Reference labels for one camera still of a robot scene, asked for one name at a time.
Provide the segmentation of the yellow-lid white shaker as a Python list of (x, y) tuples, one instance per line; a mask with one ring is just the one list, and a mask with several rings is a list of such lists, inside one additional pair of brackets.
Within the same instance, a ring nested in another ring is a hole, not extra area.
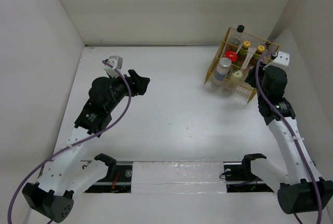
[(239, 82), (242, 78), (242, 72), (240, 70), (234, 70), (230, 73), (230, 76), (227, 81), (227, 88), (229, 90), (236, 89), (239, 85)]

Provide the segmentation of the ketchup bottle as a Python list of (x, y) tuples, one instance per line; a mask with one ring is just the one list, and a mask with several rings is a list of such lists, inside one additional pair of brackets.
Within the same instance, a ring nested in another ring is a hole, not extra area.
[(265, 51), (264, 45), (259, 45), (257, 50), (253, 53), (251, 60), (257, 61)]
[(238, 68), (241, 68), (242, 65), (244, 64), (244, 61), (247, 58), (247, 54), (248, 54), (248, 49), (250, 47), (251, 43), (250, 41), (244, 41), (242, 44), (242, 47), (239, 49), (238, 53), (237, 53), (237, 61), (236, 61), (236, 66)]

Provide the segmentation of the red-lid sauce jar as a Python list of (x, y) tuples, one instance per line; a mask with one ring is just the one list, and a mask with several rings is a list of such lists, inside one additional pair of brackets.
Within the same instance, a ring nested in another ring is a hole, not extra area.
[(224, 53), (224, 57), (230, 59), (231, 62), (233, 62), (233, 63), (236, 62), (236, 61), (238, 60), (238, 56), (237, 56), (237, 54), (236, 54), (235, 52), (233, 52), (233, 51), (226, 51), (226, 52)]

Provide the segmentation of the silver-lid blue-label shaker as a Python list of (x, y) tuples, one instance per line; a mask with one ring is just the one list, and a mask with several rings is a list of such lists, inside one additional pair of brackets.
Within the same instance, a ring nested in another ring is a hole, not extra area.
[(218, 65), (215, 69), (214, 77), (217, 82), (223, 81), (224, 78), (229, 73), (229, 70), (232, 66), (232, 61), (227, 57), (222, 57), (218, 62)]

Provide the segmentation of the tall red-label sauce bottle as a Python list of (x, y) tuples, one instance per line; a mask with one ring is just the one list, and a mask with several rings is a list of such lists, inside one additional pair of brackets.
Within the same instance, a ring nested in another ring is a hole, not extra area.
[(240, 24), (233, 35), (228, 40), (228, 50), (232, 52), (237, 52), (240, 44), (242, 43), (242, 33), (245, 29), (245, 26)]

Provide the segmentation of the pink-lid spice shaker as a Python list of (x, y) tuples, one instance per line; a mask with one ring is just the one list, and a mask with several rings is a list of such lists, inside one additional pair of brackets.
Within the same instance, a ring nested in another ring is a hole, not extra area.
[(248, 66), (247, 68), (244, 69), (243, 71), (243, 78), (246, 79), (249, 72), (253, 69), (254, 67), (253, 66)]

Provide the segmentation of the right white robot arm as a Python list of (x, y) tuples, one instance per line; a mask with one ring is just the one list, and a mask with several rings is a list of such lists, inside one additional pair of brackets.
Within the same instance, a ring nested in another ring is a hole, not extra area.
[(316, 211), (320, 222), (332, 198), (332, 181), (323, 179), (306, 151), (292, 105), (284, 97), (286, 72), (276, 66), (253, 67), (245, 81), (258, 91), (259, 112), (278, 144), (287, 173), (274, 167), (265, 155), (256, 153), (244, 156), (242, 176), (263, 180), (276, 192), (285, 214)]

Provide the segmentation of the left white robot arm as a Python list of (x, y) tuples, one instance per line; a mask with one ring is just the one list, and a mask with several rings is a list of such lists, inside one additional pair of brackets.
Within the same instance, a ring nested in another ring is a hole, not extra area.
[(74, 200), (100, 179), (111, 180), (116, 175), (116, 160), (103, 153), (79, 174), (82, 158), (98, 137), (109, 129), (111, 112), (124, 97), (144, 95), (149, 78), (135, 70), (118, 77), (99, 77), (92, 82), (89, 98), (74, 123), (66, 146), (52, 158), (49, 169), (35, 182), (26, 183), (22, 194), (31, 209), (55, 223), (64, 221)]

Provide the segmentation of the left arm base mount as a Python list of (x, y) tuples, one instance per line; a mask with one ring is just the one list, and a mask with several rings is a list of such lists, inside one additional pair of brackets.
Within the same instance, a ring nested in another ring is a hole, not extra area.
[(131, 193), (133, 175), (132, 163), (117, 164), (116, 171), (112, 177), (105, 176), (95, 182), (86, 193)]

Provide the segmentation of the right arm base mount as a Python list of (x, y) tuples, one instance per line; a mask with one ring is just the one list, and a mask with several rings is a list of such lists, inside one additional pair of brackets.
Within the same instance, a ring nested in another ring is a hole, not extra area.
[(226, 182), (227, 193), (260, 193), (274, 191), (261, 179), (252, 174), (245, 174), (241, 164), (225, 164), (220, 179)]

